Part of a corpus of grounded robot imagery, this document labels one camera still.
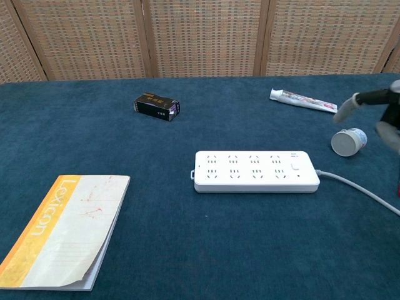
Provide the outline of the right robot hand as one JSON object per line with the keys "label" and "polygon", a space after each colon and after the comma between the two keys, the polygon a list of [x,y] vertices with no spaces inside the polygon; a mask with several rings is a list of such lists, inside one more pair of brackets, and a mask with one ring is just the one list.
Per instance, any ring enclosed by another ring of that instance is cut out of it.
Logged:
{"label": "right robot hand", "polygon": [[399,154],[399,80],[393,81],[387,89],[355,92],[333,116],[335,123],[343,122],[354,110],[362,106],[385,105],[386,110],[375,125],[381,140],[396,154]]}

